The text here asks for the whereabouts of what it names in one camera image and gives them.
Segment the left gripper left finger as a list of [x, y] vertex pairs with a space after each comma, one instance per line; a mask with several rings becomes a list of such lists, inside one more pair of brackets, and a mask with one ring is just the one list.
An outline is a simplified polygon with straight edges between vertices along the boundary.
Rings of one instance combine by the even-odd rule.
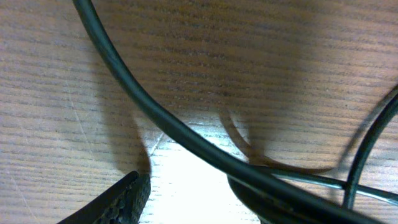
[[138, 224], [150, 191], [150, 175], [132, 171], [59, 224]]

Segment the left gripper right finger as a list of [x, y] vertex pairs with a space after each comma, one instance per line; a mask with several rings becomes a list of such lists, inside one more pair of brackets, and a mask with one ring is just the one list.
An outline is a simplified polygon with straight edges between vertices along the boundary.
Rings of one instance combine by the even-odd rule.
[[341, 223], [340, 208], [275, 178], [316, 178], [326, 169], [292, 166], [239, 166], [226, 170], [229, 186], [261, 223]]

